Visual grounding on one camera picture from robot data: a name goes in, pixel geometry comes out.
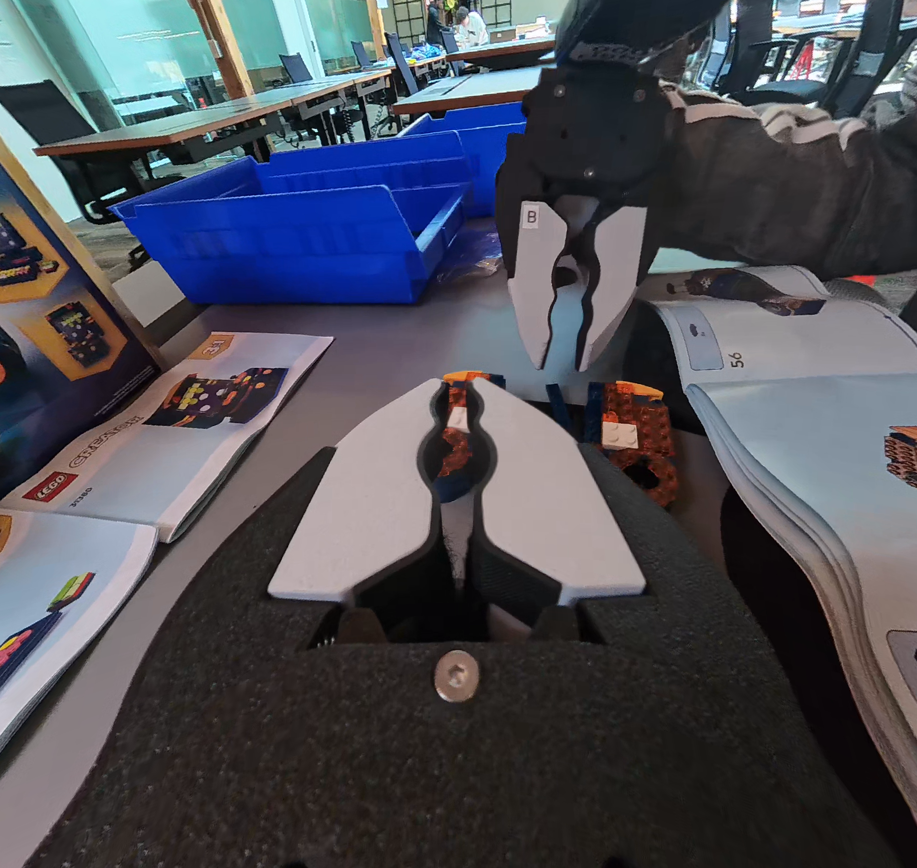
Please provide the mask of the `wooden top office desk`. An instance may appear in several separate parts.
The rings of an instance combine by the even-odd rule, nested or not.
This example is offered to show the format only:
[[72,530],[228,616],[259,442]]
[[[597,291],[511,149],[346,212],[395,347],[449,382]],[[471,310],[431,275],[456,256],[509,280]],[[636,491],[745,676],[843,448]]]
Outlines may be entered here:
[[555,37],[491,43],[446,55],[449,63],[462,62],[490,71],[504,71],[544,64],[553,56]]
[[188,111],[142,124],[109,129],[34,149],[35,154],[80,163],[140,161],[162,151],[175,163],[200,163],[222,151],[252,147],[258,161],[269,159],[265,137],[281,133],[281,114],[320,117],[344,103],[345,91],[384,85],[393,69],[344,73],[290,84],[213,107]]
[[553,64],[442,79],[393,105],[396,116],[443,118],[477,107],[519,104],[542,77],[556,73]]

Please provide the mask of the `instruction booklet purple figure cover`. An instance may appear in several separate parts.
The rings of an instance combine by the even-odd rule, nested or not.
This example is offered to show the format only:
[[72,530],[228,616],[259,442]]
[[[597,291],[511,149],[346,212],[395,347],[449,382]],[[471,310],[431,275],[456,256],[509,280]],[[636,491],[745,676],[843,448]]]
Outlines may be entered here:
[[2,509],[1,747],[120,610],[154,527]]

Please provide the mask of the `small blue plastic bin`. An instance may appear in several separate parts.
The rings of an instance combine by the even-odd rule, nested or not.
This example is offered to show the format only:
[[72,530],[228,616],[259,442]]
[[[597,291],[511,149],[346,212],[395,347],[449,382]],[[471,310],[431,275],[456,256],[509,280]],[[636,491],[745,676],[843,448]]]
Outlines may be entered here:
[[471,218],[494,215],[496,174],[506,156],[507,136],[522,134],[525,117],[521,102],[453,109],[445,116],[424,114],[398,133],[398,137],[454,131],[461,140],[472,176]]

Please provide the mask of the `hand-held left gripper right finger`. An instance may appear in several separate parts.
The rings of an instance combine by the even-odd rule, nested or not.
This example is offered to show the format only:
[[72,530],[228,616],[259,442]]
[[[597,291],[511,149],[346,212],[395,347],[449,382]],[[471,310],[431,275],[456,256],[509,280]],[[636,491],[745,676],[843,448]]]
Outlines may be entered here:
[[482,470],[467,577],[515,618],[583,599],[634,597],[647,581],[579,443],[488,380],[467,386],[469,442]]

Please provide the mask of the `open instruction booklet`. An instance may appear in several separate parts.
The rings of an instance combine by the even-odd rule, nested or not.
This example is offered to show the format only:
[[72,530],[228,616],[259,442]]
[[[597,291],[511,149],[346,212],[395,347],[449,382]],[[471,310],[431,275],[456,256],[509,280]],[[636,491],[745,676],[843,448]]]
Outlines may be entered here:
[[914,815],[915,331],[799,266],[652,274],[637,298],[736,493],[808,578]]

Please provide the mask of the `instruction booklet arcade cabinet cover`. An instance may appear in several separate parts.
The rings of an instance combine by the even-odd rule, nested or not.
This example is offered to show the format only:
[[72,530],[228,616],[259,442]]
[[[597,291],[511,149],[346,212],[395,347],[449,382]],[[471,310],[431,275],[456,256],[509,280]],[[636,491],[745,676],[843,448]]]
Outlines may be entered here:
[[211,333],[123,412],[13,488],[2,509],[147,525],[174,541],[333,342]]

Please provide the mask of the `orange and blue brick model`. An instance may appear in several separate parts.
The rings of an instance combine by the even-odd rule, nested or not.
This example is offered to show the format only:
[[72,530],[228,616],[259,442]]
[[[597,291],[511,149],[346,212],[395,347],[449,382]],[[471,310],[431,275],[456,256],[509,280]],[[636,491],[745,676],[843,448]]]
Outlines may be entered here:
[[[442,503],[468,495],[475,483],[467,422],[467,389],[474,379],[505,388],[504,376],[482,371],[444,375],[448,384],[448,422],[442,433],[446,453],[435,482]],[[663,392],[628,381],[590,382],[583,407],[568,404],[559,384],[545,387],[549,412],[577,441],[589,444],[622,470],[660,507],[678,493],[678,475],[669,410]]]

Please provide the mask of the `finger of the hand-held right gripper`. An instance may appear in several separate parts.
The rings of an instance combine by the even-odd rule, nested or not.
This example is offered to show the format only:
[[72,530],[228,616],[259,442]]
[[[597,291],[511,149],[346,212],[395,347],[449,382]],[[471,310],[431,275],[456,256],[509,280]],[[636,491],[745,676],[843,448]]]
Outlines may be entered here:
[[548,204],[535,200],[522,202],[516,257],[508,287],[522,345],[537,370],[543,370],[553,338],[554,273],[567,254],[567,234],[566,220]]
[[648,210],[596,209],[579,234],[575,257],[585,273],[576,366],[587,371],[604,352],[628,311],[641,273]]

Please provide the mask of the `person's right forearm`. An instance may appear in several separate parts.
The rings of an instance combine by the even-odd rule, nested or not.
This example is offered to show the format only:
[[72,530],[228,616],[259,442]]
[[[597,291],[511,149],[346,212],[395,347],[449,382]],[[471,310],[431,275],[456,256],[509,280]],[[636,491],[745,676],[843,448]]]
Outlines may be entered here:
[[915,70],[880,128],[789,103],[747,107],[660,83],[671,152],[646,238],[714,261],[822,280],[916,267]]

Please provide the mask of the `large blue plastic bin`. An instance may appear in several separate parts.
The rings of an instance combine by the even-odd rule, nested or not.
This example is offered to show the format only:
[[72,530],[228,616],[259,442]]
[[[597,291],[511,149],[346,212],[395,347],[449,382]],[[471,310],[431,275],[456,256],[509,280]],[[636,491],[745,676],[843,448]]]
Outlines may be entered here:
[[197,304],[413,304],[472,199],[445,131],[247,157],[114,211]]

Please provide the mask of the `clear plastic bag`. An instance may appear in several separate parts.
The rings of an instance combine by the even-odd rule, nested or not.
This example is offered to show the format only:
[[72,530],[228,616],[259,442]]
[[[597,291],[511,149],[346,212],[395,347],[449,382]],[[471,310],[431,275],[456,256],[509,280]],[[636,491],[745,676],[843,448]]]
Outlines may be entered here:
[[471,220],[458,231],[435,270],[431,283],[439,287],[489,278],[503,268],[501,243],[493,218]]

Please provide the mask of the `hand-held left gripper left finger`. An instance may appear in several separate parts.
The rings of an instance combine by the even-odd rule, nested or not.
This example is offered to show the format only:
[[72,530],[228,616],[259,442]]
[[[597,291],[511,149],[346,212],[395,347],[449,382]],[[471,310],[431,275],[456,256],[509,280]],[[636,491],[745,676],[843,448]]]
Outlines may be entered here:
[[333,450],[269,582],[275,599],[432,607],[455,583],[427,469],[448,387],[424,381],[364,419]]

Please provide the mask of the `toy brick set box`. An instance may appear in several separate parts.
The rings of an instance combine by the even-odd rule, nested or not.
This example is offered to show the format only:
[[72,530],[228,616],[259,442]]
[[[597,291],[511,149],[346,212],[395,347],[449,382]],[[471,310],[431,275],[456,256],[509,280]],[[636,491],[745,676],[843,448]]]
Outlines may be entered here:
[[154,346],[1,144],[1,495],[162,372]]

